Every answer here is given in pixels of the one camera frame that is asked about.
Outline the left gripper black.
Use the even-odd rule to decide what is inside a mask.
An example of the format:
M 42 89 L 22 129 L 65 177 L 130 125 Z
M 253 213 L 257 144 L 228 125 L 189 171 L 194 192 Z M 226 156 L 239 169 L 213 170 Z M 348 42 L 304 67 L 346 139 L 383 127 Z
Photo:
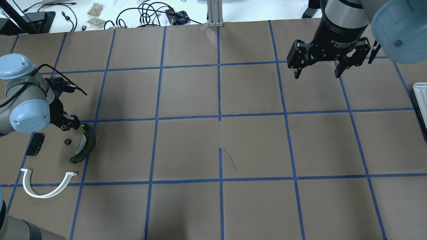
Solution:
M 67 114 L 60 100 L 53 100 L 50 103 L 49 113 L 50 123 L 61 129 L 61 131 L 78 130 L 81 126 L 78 116 Z

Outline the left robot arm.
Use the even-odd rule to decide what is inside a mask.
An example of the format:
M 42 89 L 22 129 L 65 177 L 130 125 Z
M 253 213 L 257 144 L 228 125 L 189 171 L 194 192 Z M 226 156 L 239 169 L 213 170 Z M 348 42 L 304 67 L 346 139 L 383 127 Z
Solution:
M 12 132 L 32 133 L 50 124 L 62 131 L 78 130 L 81 121 L 64 111 L 62 93 L 81 91 L 60 71 L 49 64 L 36 66 L 23 54 L 1 56 L 1 81 L 5 99 L 1 100 L 1 137 Z

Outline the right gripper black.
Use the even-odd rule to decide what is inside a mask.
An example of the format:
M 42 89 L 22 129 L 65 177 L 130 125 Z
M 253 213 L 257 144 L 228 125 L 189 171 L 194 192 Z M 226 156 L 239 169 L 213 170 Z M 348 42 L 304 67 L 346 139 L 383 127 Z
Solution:
M 295 79 L 299 79 L 305 67 L 319 61 L 338 61 L 334 74 L 341 78 L 346 69 L 361 66 L 371 50 L 368 38 L 362 37 L 366 28 L 351 29 L 320 22 L 311 42 L 293 42 L 287 55 L 287 67 L 293 69 Z

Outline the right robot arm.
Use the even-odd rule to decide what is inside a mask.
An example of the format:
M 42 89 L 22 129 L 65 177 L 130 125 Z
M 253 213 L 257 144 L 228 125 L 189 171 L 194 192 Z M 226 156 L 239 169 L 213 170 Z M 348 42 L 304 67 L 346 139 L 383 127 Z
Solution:
M 413 64 L 426 60 L 425 0 L 310 0 L 322 17 L 311 42 L 295 40 L 287 66 L 296 79 L 319 61 L 337 61 L 336 78 L 352 67 L 369 63 L 383 50 L 392 61 Z

